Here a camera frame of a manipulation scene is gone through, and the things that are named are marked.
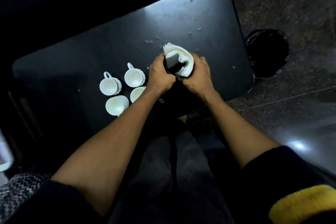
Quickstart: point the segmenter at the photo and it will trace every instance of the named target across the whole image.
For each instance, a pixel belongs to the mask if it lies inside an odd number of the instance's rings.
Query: pants
[[[152,140],[110,223],[234,223],[190,132]]]

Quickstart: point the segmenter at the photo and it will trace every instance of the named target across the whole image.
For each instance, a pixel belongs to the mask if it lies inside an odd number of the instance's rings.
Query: floor
[[[336,0],[234,0],[244,36],[281,30],[286,69],[228,101],[252,124],[300,156],[336,174]],[[195,137],[218,130],[208,109],[188,116]]]

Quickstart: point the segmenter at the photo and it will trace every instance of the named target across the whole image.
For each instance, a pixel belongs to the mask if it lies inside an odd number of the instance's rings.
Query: dark table
[[[76,145],[116,118],[105,110],[111,96],[99,90],[103,73],[119,78],[120,94],[129,99],[133,88],[124,82],[127,63],[144,71],[146,85],[147,67],[168,42],[206,57],[213,85],[223,99],[252,87],[253,74],[232,0],[161,0],[24,56],[12,70],[24,86],[43,136]],[[162,98],[165,103],[155,104],[147,124],[160,115],[179,117],[203,106],[180,82]]]

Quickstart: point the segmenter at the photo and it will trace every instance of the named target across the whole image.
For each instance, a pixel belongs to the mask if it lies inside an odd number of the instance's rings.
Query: hand
[[[169,90],[176,81],[174,75],[166,72],[163,66],[164,58],[164,53],[161,53],[149,67],[149,79],[146,89],[157,92],[158,97]]]
[[[194,58],[194,72],[182,82],[188,90],[203,99],[205,94],[215,90],[211,81],[210,67],[204,57],[198,57],[196,53],[191,55]]]

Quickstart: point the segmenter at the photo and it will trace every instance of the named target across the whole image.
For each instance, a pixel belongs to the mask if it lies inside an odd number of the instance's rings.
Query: sleeve
[[[101,223],[102,219],[77,189],[47,181],[6,223]]]
[[[336,217],[336,190],[324,183],[291,148],[280,146],[243,168],[254,217],[275,224],[330,223]]]

